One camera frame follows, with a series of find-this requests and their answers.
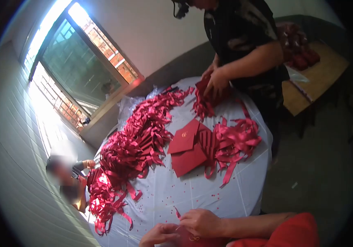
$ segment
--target white tablecloth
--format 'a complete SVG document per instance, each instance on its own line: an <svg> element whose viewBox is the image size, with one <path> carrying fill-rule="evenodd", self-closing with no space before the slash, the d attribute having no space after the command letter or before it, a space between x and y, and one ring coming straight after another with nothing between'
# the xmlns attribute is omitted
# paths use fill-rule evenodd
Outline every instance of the white tablecloth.
<svg viewBox="0 0 353 247"><path fill-rule="evenodd" d="M199 80L199 77L187 78L175 85L186 90ZM272 135L253 101L246 95L238 95L238 97L245 102L251 118L258 123L258 134L263 140L256 147L252 157L237 164L230 182L220 189L225 170L214 174L208 180L204 177L203 167L198 167L189 174L177 178L171 168L171 156L167 155L162 159L165 167L156 165L149 170L146 178L131 182L137 191L143 192L138 202L133 201L130 195L125 199L128 205L124 207L124 211L132 218L134 224L131 231L129 231L129 222L121 215L115 214L110 233L100 237L94 231L95 218L88 211L86 212L85 218L101 246L138 246L141 237L155 224L165 222L178 224L174 206L181 215L195 208L208 209L219 217L229 218L260 213L261 192L267 165L271 162ZM193 119L194 112L191 109L194 99L195 95L191 94L186 97L184 105L170 111L172 123L166 126L168 131L175 134L175 131L183 128ZM230 121L232 119L245 118L241 105L233 99L217 106L215 114L216 117L207 117L203 123L211 130L217 122L221 122L221 116L228 120L228 126L235 124ZM100 150L94 158L96 162L100 158Z"/></svg>

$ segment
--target person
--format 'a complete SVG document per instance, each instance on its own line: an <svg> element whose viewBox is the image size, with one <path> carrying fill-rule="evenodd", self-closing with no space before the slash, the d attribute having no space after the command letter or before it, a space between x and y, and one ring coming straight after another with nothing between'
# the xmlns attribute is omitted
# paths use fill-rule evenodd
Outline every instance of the person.
<svg viewBox="0 0 353 247"><path fill-rule="evenodd" d="M201 79L210 81L204 92L213 97L229 86L247 93L273 135L273 160L278 153L279 109L283 105L282 81L289 75L283 65L273 13L264 0L173 0L175 17L188 12L186 5L204 9L204 27L215 57Z"/></svg>
<svg viewBox="0 0 353 247"><path fill-rule="evenodd" d="M157 224L145 234L139 247L153 247L180 236L184 227L194 237L236 239L227 247L319 246L317 225L309 213L274 213L242 218L219 218L213 212L194 209L182 215L179 225Z"/></svg>
<svg viewBox="0 0 353 247"><path fill-rule="evenodd" d="M71 169L62 157L50 156L46 162L46 173L57 180L61 197L78 211L85 213L88 205L85 193L87 181L82 170L92 169L94 166L95 161L85 160L76 162Z"/></svg>

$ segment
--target red ribbon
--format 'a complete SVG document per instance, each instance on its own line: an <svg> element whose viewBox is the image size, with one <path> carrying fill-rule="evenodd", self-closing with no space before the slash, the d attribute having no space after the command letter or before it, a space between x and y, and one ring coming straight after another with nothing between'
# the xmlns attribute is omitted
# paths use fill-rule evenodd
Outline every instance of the red ribbon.
<svg viewBox="0 0 353 247"><path fill-rule="evenodd" d="M244 102L240 100L238 102L242 106L245 119L232 120L237 124L233 127L228 127L227 120L223 118L222 123L218 123L214 130L218 141L215 159L219 162L219 171L227 168L223 184L220 187L230 181L237 162L242 158L246 160L252 156L253 150L261 142L261 137L257 135L257 123L250 118Z"/></svg>
<svg viewBox="0 0 353 247"><path fill-rule="evenodd" d="M176 212L176 216L178 217L178 219L180 220L180 213L179 211L176 209L176 207L174 206L175 212Z"/></svg>
<svg viewBox="0 0 353 247"><path fill-rule="evenodd" d="M211 104L200 95L198 89L195 90L194 94L196 95L196 101L193 104L193 110L196 113L196 117L199 117L202 122L206 116L215 116Z"/></svg>
<svg viewBox="0 0 353 247"><path fill-rule="evenodd" d="M159 155L164 155L163 146L173 137L165 130L165 125L171 122L169 111L183 105L184 98L193 91L194 88L175 90L141 102L124 130L115 132L102 147L101 167L88 175L89 211L96 217L97 234L102 236L110 231L114 213L125 217L130 222L130 230L133 228L131 218L123 211L127 192L122 187L126 187L133 200L141 198L142 192L136 193L129 180L144 178L152 164L164 165Z"/></svg>

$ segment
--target wooden table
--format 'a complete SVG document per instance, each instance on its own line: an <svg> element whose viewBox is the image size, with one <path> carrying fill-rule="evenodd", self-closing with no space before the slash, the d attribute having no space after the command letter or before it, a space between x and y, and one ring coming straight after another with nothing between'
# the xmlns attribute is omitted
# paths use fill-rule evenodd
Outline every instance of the wooden table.
<svg viewBox="0 0 353 247"><path fill-rule="evenodd" d="M321 61L300 72L309 79L308 83L297 82L297 84L307 92L313 103L311 104L291 82L282 83L283 106L293 116L297 116L302 111L312 107L315 101L338 80L349 66L349 62L328 45L312 42L309 46L320 55ZM307 119L304 117L300 133L301 137L303 136L306 121Z"/></svg>

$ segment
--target red shirt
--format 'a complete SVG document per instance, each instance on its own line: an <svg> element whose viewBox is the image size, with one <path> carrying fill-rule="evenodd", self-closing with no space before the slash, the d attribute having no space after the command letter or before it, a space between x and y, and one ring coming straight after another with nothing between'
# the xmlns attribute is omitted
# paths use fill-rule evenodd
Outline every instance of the red shirt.
<svg viewBox="0 0 353 247"><path fill-rule="evenodd" d="M227 247L316 247L319 236L315 219L310 213L301 213L282 223L270 239L240 239Z"/></svg>

